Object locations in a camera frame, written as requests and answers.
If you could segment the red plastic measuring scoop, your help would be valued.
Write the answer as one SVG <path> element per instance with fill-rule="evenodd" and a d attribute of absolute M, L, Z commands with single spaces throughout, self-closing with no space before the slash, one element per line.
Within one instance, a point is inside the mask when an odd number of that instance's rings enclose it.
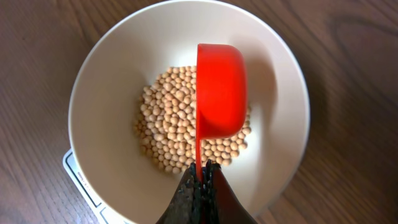
<path fill-rule="evenodd" d="M 247 97 L 242 53 L 231 45 L 198 44 L 196 172 L 199 181 L 203 180 L 201 141 L 235 135 L 245 121 Z"/>

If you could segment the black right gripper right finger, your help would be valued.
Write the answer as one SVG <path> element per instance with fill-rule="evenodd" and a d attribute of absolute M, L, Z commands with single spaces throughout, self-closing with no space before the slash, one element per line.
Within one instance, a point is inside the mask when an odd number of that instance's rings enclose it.
<path fill-rule="evenodd" d="M 256 224 L 244 209 L 221 166 L 209 160 L 204 168 L 203 219 L 207 224 Z"/>

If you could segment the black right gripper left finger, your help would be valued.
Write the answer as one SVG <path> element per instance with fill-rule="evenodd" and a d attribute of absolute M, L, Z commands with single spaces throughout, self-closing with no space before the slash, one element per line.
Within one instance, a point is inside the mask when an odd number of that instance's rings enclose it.
<path fill-rule="evenodd" d="M 177 189 L 156 224 L 199 224 L 201 221 L 201 182 L 192 162 L 183 173 Z"/>

